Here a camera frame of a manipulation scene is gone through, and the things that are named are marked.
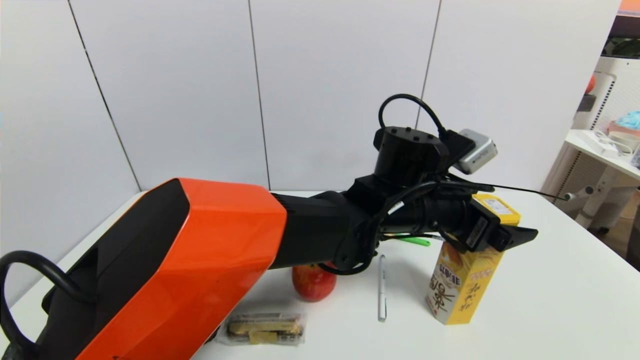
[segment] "robotic arm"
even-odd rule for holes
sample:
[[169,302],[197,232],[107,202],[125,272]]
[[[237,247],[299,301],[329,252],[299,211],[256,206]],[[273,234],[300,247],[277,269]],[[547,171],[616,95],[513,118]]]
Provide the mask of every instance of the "robotic arm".
[[[438,136],[387,127],[384,107],[400,98],[420,104]],[[472,172],[494,157],[488,138],[446,130],[411,95],[390,97],[378,115],[375,170],[345,192],[301,198],[173,179],[141,197],[67,273],[33,253],[5,255],[3,284],[12,263],[55,284],[35,342],[20,333],[0,287],[0,323],[12,343],[6,358],[189,359],[269,268],[317,263],[357,274],[388,233],[438,232],[462,252],[504,251],[535,238],[537,230],[501,225],[472,198],[492,186],[448,173],[451,166]]]

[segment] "box label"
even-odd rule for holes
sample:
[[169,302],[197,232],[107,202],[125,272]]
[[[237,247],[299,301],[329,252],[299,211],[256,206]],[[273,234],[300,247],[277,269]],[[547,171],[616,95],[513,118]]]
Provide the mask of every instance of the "box label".
[[484,199],[484,203],[493,210],[494,213],[498,215],[513,215],[511,210],[507,208],[503,203],[501,203],[498,199]]

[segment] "white cable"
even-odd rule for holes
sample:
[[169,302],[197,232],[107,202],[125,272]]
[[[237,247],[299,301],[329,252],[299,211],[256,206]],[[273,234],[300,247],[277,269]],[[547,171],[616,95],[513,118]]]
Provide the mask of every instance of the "white cable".
[[618,148],[618,146],[622,146],[622,147],[626,147],[627,150],[629,150],[629,154],[633,154],[633,150],[629,147],[626,146],[623,143],[619,143],[615,140],[611,140],[611,138],[609,138],[605,133],[603,133],[600,130],[594,130],[593,134],[598,138],[598,142],[603,143],[603,144],[613,144],[616,146],[616,148],[618,149],[618,154],[623,155],[624,153],[622,151],[620,151],[620,148]]

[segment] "white wall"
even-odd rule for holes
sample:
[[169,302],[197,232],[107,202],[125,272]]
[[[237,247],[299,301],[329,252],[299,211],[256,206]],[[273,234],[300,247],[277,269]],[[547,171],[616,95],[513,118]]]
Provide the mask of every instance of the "white wall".
[[143,189],[268,186],[248,2],[71,1]]
[[[272,190],[345,189],[373,172],[378,108],[420,94],[438,0],[252,0]],[[414,126],[417,106],[387,107]]]
[[[138,191],[64,0],[2,3],[2,251],[57,261]],[[12,267],[14,302],[40,275]]]
[[[474,181],[540,189],[620,0],[445,0],[423,99],[499,155]],[[419,128],[433,130],[421,114]]]

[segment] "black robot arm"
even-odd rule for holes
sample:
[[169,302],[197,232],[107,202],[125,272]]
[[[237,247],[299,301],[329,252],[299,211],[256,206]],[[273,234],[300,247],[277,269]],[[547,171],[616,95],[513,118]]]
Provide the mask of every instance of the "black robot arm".
[[[431,115],[439,136],[387,127],[382,113],[394,99],[418,103]],[[449,168],[476,144],[446,130],[427,104],[412,95],[394,95],[382,104],[379,121],[372,175],[356,179],[342,193],[309,199],[275,195],[288,218],[272,268],[319,263],[329,272],[357,274],[369,266],[387,233],[438,232],[461,252],[487,246],[504,251],[535,238],[537,230],[501,225],[497,215],[472,198],[478,191],[494,191],[492,186],[449,175]]]

